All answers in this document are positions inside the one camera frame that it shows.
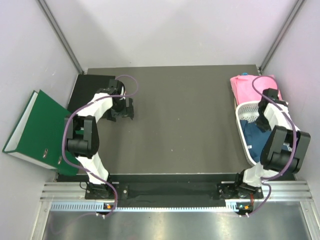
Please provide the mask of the blue t shirt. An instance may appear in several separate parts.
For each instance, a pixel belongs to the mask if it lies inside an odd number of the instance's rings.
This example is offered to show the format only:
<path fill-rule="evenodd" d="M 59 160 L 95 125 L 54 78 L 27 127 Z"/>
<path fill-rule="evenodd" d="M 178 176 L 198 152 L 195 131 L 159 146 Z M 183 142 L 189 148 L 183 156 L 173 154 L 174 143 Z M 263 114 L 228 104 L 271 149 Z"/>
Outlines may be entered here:
<path fill-rule="evenodd" d="M 255 163 L 259 163 L 262 150 L 271 131 L 261 131 L 255 122 L 248 122 L 247 120 L 240 120 L 240 125 L 250 157 Z"/>

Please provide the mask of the white perforated plastic basket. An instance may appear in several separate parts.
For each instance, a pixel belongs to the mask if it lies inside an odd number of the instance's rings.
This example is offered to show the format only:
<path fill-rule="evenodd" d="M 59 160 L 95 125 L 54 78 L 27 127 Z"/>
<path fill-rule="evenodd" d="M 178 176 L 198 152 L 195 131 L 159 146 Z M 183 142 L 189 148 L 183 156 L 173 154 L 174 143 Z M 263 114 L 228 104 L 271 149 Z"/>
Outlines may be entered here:
<path fill-rule="evenodd" d="M 250 156 L 249 150 L 246 146 L 246 141 L 245 141 L 245 137 L 241 128 L 241 124 L 240 124 L 240 120 L 246 120 L 249 123 L 252 123 L 256 121 L 256 119 L 259 116 L 258 113 L 258 101 L 249 101 L 249 102 L 244 102 L 242 104 L 239 104 L 236 108 L 235 108 L 235 117 L 236 117 L 236 126 L 238 129 L 238 134 L 240 137 L 240 141 L 242 144 L 242 148 L 246 157 L 247 162 L 251 165 L 254 166 L 257 163 L 253 161 L 253 159 Z"/>

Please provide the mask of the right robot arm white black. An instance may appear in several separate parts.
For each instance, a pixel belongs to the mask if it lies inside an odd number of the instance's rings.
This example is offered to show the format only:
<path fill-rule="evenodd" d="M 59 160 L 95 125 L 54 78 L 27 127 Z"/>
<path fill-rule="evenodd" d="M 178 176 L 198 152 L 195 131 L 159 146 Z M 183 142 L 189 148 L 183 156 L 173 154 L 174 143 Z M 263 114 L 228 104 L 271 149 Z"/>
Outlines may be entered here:
<path fill-rule="evenodd" d="M 280 100 L 278 90 L 263 90 L 257 104 L 257 117 L 238 119 L 242 144 L 254 165 L 236 175 L 233 192 L 239 198 L 256 194 L 262 183 L 284 173 L 297 173 L 311 141 L 292 121 L 288 104 Z"/>

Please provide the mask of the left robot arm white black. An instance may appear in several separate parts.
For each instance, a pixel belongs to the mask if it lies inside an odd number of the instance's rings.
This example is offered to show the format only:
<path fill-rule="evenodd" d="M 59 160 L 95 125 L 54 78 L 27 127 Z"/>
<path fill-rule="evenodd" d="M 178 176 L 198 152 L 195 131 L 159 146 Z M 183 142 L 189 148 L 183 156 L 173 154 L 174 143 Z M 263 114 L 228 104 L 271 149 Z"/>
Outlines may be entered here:
<path fill-rule="evenodd" d="M 110 174 L 98 153 L 97 123 L 103 117 L 112 122 L 117 118 L 134 118 L 132 96 L 126 94 L 125 84 L 119 77 L 111 79 L 107 87 L 97 90 L 86 105 L 64 119 L 62 152 L 75 157 L 80 163 L 78 169 L 87 173 L 86 199 L 104 200 L 116 195 Z"/>

